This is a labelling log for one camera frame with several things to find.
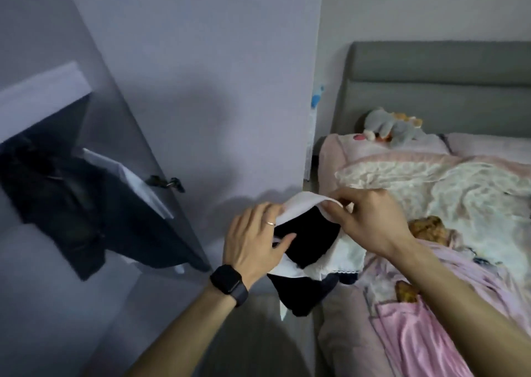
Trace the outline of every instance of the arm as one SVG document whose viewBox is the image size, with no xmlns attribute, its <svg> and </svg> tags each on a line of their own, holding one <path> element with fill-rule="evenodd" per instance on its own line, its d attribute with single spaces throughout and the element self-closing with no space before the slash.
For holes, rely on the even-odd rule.
<svg viewBox="0 0 531 377">
<path fill-rule="evenodd" d="M 223 263 L 242 276 L 249 290 L 280 262 L 295 239 L 292 233 L 272 247 L 274 226 L 282 206 L 264 203 L 234 218 L 225 237 Z M 127 377 L 181 377 L 192 375 L 223 321 L 236 305 L 232 296 L 210 282 L 200 296 L 139 357 Z"/>
<path fill-rule="evenodd" d="M 402 209 L 386 190 L 341 188 L 331 194 L 354 202 L 352 214 L 324 206 L 366 250 L 388 259 L 421 290 L 442 327 L 477 377 L 531 373 L 531 339 L 440 263 L 409 232 Z"/>
</svg>

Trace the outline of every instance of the person's right hand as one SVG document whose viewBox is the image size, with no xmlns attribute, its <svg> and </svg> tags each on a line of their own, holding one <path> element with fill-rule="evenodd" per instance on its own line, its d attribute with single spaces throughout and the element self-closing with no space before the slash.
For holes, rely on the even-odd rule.
<svg viewBox="0 0 531 377">
<path fill-rule="evenodd" d="M 321 205 L 367 251 L 390 259 L 400 248 L 415 242 L 402 208 L 387 190 L 343 187 L 332 192 L 330 198 L 344 206 L 354 203 L 352 213 L 332 201 Z"/>
</svg>

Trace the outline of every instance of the door handle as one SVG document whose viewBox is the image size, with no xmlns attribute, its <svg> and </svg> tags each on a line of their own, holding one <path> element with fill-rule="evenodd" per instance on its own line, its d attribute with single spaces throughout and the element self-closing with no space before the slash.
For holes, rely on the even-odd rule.
<svg viewBox="0 0 531 377">
<path fill-rule="evenodd" d="M 179 180 L 176 177 L 172 177 L 169 181 L 167 181 L 165 179 L 161 179 L 159 176 L 151 175 L 151 177 L 149 177 L 149 179 L 147 179 L 145 183 L 151 187 L 161 187 L 163 189 L 169 189 L 173 187 L 179 193 L 186 192 L 186 190 L 183 187 L 183 184 L 181 183 L 181 180 Z"/>
</svg>

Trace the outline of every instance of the gray plush toy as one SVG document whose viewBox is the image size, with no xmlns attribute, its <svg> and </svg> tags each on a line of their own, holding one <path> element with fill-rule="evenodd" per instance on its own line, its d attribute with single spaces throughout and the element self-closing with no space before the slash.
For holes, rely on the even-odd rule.
<svg viewBox="0 0 531 377">
<path fill-rule="evenodd" d="M 382 107 L 378 107 L 367 115 L 363 134 L 369 141 L 376 139 L 375 133 L 378 133 L 380 138 L 384 140 L 388 139 L 390 135 L 391 142 L 389 146 L 391 148 L 398 148 L 408 141 L 413 139 L 420 140 L 426 136 L 421 129 L 421 125 L 422 120 L 416 119 L 415 117 L 388 113 Z"/>
</svg>

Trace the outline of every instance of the headboard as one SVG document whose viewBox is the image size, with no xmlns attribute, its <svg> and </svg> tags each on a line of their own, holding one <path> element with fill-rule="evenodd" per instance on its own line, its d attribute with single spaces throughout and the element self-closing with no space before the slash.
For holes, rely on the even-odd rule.
<svg viewBox="0 0 531 377">
<path fill-rule="evenodd" d="M 531 137 L 531 43 L 362 42 L 345 63 L 332 132 L 360 131 L 382 106 L 427 133 Z"/>
</svg>

